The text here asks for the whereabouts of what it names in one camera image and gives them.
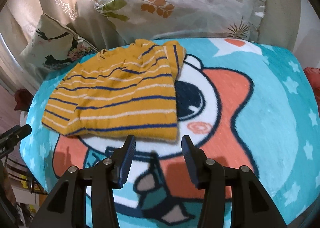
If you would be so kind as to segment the white leaf print pillow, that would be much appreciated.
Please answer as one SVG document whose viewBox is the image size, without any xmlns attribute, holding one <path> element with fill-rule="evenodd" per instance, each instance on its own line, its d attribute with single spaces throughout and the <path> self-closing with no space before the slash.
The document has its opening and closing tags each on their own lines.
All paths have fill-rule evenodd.
<svg viewBox="0 0 320 228">
<path fill-rule="evenodd" d="M 126 43 L 136 39 L 256 40 L 266 0 L 95 0 Z"/>
</svg>

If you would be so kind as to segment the white cushion black figure print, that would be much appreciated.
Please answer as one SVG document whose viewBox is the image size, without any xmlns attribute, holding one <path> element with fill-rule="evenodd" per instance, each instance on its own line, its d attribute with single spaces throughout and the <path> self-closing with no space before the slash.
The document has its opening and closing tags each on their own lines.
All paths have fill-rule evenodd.
<svg viewBox="0 0 320 228">
<path fill-rule="evenodd" d="M 97 52 L 86 39 L 43 13 L 32 40 L 20 57 L 37 68 L 54 71 Z"/>
</svg>

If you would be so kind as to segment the red object at right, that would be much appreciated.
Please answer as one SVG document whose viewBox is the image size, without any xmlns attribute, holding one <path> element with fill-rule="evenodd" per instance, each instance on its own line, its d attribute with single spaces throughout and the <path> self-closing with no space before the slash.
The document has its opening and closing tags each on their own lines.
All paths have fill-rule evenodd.
<svg viewBox="0 0 320 228">
<path fill-rule="evenodd" d="M 304 69 L 304 73 L 306 78 L 308 79 L 313 93 L 315 95 L 315 99 L 319 108 L 320 105 L 320 69 L 315 67 L 306 67 Z"/>
</svg>

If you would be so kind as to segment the blue cartoon star blanket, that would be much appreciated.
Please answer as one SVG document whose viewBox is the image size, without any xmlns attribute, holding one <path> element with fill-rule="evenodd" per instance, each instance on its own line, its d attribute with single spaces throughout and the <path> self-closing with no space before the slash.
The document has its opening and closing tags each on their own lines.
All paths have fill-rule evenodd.
<svg viewBox="0 0 320 228">
<path fill-rule="evenodd" d="M 153 41 L 164 44 L 173 40 Z M 187 135 L 223 166 L 248 166 L 286 223 L 318 210 L 319 112 L 295 56 L 277 46 L 226 38 L 177 39 L 186 50 L 175 81 L 174 142 L 136 137 L 127 182 L 114 192 L 121 227 L 195 227 L 204 192 L 192 184 L 181 150 Z M 70 166 L 88 168 L 126 138 L 64 136 L 42 124 L 57 85 L 86 56 L 50 73 L 33 98 L 21 141 L 22 159 L 47 191 Z"/>
</svg>

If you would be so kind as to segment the yellow striped sweater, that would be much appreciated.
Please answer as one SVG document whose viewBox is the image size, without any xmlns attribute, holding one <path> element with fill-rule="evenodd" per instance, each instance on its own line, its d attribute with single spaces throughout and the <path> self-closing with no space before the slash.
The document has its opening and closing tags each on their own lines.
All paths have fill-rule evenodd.
<svg viewBox="0 0 320 228">
<path fill-rule="evenodd" d="M 134 135 L 174 142 L 175 81 L 186 50 L 178 41 L 139 39 L 78 63 L 50 95 L 42 124 L 64 136 Z"/>
</svg>

